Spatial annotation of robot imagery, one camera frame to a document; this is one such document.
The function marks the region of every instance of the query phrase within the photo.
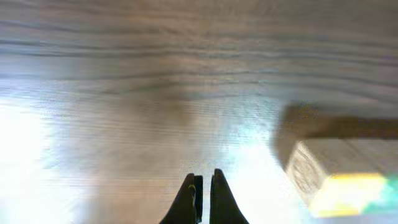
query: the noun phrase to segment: wood grain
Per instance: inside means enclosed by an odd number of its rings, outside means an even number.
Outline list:
[[[1,223],[156,223],[187,173],[210,191],[216,167],[249,222],[317,222],[279,165],[280,114],[302,102],[396,116],[397,12],[0,0]]]

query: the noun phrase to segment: wooden table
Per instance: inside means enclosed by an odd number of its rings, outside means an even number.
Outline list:
[[[208,223],[216,167],[251,223],[335,221],[274,139],[292,102],[396,116],[397,19],[393,0],[0,0],[0,222],[157,223],[194,172]]]

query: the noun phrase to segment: yellow block face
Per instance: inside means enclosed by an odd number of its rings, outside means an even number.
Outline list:
[[[359,215],[379,199],[387,179],[380,174],[338,174],[325,179],[311,201],[316,217]]]

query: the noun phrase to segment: wooden surface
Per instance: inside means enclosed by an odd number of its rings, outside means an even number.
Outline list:
[[[251,223],[330,222],[273,138],[292,101],[396,116],[397,17],[393,0],[0,0],[1,223],[157,223],[216,167]]]

